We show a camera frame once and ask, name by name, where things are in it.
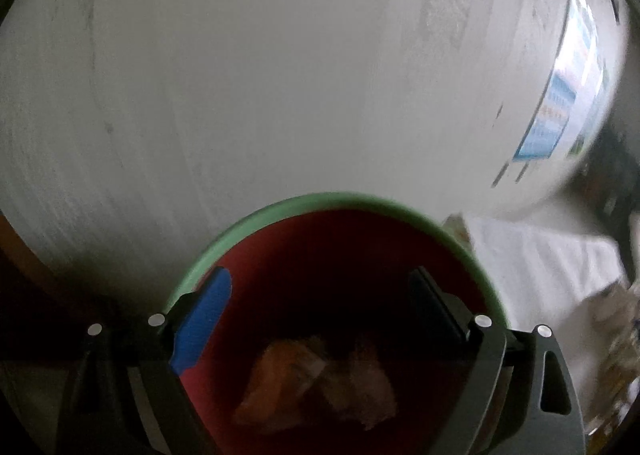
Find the blue pinyin wall poster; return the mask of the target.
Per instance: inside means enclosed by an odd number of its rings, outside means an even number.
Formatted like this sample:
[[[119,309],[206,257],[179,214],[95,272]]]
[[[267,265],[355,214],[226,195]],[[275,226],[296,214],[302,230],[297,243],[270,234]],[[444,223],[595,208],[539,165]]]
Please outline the blue pinyin wall poster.
[[[513,160],[548,159],[558,145],[570,120],[577,94],[563,77],[554,72],[535,115],[530,120]]]

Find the orange snack bag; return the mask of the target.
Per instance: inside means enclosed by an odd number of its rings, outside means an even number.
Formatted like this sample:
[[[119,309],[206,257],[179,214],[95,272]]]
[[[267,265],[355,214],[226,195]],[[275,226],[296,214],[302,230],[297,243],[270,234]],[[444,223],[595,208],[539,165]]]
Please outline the orange snack bag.
[[[280,433],[338,421],[371,430],[396,414],[394,389],[373,349],[275,341],[254,362],[233,419]]]

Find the white table cloth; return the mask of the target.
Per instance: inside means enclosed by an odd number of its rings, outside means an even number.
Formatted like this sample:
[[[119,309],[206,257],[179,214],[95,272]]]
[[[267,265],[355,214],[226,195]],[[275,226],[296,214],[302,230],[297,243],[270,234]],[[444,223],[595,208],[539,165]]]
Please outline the white table cloth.
[[[591,299],[612,284],[629,286],[613,239],[565,233],[460,213],[445,222],[494,286],[513,329],[548,325],[558,340],[586,423],[611,406],[604,381],[612,343],[592,323]]]

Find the white chart wall poster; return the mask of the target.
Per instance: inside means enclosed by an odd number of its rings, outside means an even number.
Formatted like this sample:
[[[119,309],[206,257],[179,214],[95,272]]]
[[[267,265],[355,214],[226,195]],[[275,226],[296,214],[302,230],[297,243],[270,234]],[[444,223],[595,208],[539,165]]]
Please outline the white chart wall poster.
[[[587,0],[568,0],[553,81],[570,107],[587,111],[601,90],[603,57],[596,22]]]

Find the green red trash bin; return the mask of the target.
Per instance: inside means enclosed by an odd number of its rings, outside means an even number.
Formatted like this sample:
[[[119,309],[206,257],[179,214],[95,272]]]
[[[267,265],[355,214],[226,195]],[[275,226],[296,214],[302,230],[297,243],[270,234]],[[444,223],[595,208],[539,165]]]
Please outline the green red trash bin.
[[[427,285],[473,314],[506,314],[473,257],[439,224],[374,197],[306,195],[272,204],[219,235],[171,293],[198,291],[215,267],[232,295],[198,363],[180,376],[218,454],[425,454],[468,373]],[[371,430],[344,421],[265,433],[238,425],[254,362],[275,341],[369,347],[397,414]]]

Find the beige crumpled paper wrapper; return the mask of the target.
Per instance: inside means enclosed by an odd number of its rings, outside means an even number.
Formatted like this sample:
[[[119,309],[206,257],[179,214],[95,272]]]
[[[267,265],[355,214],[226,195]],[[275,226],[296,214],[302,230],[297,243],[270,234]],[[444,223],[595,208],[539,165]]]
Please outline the beige crumpled paper wrapper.
[[[639,312],[639,289],[612,284],[597,293],[590,303],[592,323],[603,334],[612,335],[630,327]]]

